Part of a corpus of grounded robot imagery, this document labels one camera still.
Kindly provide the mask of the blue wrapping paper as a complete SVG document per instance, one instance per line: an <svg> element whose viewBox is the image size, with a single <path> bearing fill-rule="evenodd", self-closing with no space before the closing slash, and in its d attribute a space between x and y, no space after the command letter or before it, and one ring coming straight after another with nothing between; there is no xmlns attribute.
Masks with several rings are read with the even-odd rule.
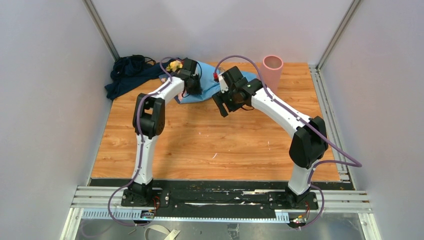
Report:
<svg viewBox="0 0 424 240"><path fill-rule="evenodd" d="M183 95L179 93L174 97L175 101L178 104L191 104L199 103L211 99L213 94L221 90L220 84L214 81L213 73L215 67L207 64L205 62L198 62L197 70L201 69L201 78L200 86L202 88L202 93L198 95L184 93Z"/></svg>

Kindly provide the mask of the flower bouquet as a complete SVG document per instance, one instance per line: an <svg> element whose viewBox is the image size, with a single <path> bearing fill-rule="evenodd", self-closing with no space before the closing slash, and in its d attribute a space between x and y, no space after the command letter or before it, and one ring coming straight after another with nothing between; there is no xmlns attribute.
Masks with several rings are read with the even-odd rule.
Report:
<svg viewBox="0 0 424 240"><path fill-rule="evenodd" d="M183 67L183 61L182 60L174 60L169 63L169 65L165 68L165 70L169 73L171 72L177 72L179 69ZM177 99L181 101L183 99L183 92L180 92L177 95Z"/></svg>

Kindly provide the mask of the pink cylindrical vase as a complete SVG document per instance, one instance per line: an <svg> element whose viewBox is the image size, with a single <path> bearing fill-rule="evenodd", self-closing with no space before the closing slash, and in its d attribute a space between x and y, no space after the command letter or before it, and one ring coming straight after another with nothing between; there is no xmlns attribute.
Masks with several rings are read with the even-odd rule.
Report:
<svg viewBox="0 0 424 240"><path fill-rule="evenodd" d="M283 65L284 62L279 56L268 55L263 58L260 66L261 78L274 94L278 92Z"/></svg>

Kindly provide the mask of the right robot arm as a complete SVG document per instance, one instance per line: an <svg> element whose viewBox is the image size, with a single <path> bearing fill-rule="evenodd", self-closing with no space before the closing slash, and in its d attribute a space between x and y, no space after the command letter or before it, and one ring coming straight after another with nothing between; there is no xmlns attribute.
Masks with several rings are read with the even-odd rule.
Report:
<svg viewBox="0 0 424 240"><path fill-rule="evenodd" d="M329 148L324 120L309 117L283 102L260 79L247 80L238 67L213 73L219 91L212 96L222 117L230 112L252 107L264 113L291 137L289 157L294 163L291 178L280 200L292 209L303 205L311 190L314 164Z"/></svg>

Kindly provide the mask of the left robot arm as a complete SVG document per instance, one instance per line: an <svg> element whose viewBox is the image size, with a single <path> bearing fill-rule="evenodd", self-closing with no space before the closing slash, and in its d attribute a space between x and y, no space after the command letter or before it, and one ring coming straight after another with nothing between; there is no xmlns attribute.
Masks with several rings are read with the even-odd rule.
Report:
<svg viewBox="0 0 424 240"><path fill-rule="evenodd" d="M122 194L124 207L147 207L157 200L153 191L153 161L159 135L166 124L166 105L184 92L202 92L202 68L190 58L176 60L176 70L165 71L167 79L156 90L137 97L133 125L137 139L136 162Z"/></svg>

